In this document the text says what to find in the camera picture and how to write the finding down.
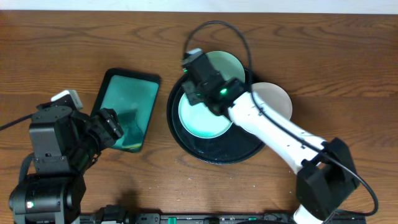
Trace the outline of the green scrubbing sponge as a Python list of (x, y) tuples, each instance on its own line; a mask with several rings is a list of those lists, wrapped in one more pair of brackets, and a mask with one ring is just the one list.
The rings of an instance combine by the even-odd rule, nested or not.
[(124, 135), (118, 142), (118, 149), (125, 151), (138, 151), (144, 139), (144, 133), (137, 123), (137, 111), (130, 110), (118, 114), (119, 124)]

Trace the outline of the white plate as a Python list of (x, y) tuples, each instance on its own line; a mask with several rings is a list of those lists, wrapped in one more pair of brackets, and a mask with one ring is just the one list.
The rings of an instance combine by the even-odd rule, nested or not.
[(268, 82), (252, 84), (252, 89), (276, 112), (286, 119), (291, 119), (293, 106), (290, 96), (278, 85)]

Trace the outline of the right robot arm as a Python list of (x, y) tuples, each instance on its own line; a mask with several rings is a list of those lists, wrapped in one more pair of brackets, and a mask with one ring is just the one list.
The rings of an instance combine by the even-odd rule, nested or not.
[(327, 142), (284, 118), (249, 85), (237, 78), (225, 80), (200, 49), (185, 53), (182, 85), (189, 103), (204, 103), (216, 116), (260, 139), (276, 152), (297, 177), (299, 208), (295, 223), (323, 223), (357, 189), (356, 169), (349, 147), (340, 139)]

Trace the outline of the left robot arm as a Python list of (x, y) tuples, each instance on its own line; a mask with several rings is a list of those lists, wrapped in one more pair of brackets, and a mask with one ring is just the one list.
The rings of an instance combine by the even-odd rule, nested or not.
[(113, 109), (82, 113), (75, 90), (37, 106), (29, 126), (33, 153), (22, 162), (9, 197), (14, 223), (73, 223), (81, 214), (84, 173), (124, 131)]

